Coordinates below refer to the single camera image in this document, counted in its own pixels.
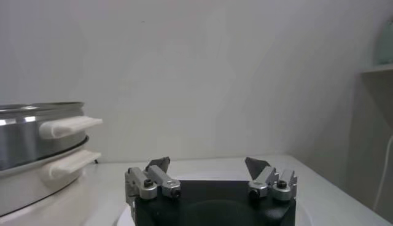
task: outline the black triangular tip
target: black triangular tip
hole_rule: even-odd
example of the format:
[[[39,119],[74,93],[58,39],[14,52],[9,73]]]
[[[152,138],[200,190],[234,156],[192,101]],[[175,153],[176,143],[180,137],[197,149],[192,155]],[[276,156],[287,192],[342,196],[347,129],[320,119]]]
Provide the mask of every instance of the black triangular tip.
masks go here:
[[[263,160],[247,157],[245,160],[248,172],[253,180],[255,180],[259,174],[270,164]]]
[[[163,157],[159,159],[153,159],[150,163],[146,166],[146,171],[149,169],[149,166],[158,166],[164,172],[167,172],[169,164],[171,163],[171,159],[169,157]]]

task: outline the metal rim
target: metal rim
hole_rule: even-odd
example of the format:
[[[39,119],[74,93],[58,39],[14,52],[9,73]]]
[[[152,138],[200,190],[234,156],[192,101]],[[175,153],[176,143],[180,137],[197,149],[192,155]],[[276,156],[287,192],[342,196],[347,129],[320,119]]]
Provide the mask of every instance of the metal rim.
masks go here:
[[[75,108],[81,108],[83,105],[84,105],[83,102],[0,105],[0,114],[75,109]]]

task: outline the green object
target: green object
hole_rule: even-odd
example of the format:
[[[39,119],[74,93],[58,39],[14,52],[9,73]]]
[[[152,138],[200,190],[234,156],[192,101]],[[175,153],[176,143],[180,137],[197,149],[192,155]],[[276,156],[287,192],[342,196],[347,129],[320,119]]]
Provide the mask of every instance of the green object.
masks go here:
[[[387,22],[376,43],[375,63],[393,64],[393,19]]]

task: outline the white table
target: white table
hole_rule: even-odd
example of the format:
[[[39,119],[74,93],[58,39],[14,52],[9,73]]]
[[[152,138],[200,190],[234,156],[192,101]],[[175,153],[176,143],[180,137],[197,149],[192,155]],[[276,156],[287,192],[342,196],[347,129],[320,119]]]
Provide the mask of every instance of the white table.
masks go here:
[[[309,215],[312,225],[391,225],[367,207],[345,194],[298,160],[286,155],[255,157],[268,161],[279,172],[295,170],[298,176],[297,202]],[[144,163],[100,163],[88,166],[75,183],[22,213],[0,220],[0,225],[116,225],[126,208],[124,172]],[[195,179],[209,172],[217,179],[248,181],[244,158],[172,161],[171,177]]]

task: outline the metal bracket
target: metal bracket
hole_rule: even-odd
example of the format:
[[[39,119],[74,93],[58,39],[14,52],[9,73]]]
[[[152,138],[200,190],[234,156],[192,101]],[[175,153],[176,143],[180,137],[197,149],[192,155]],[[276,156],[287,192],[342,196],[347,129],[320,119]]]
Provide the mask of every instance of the metal bracket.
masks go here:
[[[157,197],[157,184],[147,178],[138,167],[129,168],[125,173],[125,191],[126,202],[131,205],[137,195],[144,200]]]
[[[285,169],[279,181],[272,187],[273,198],[280,201],[288,201],[297,194],[297,176],[295,171]]]
[[[147,177],[161,186],[162,194],[170,198],[179,198],[181,195],[180,181],[170,178],[157,165],[149,166]]]
[[[268,195],[269,187],[271,187],[278,180],[278,173],[276,168],[266,166],[259,176],[248,183],[249,198],[258,200],[259,198]]]

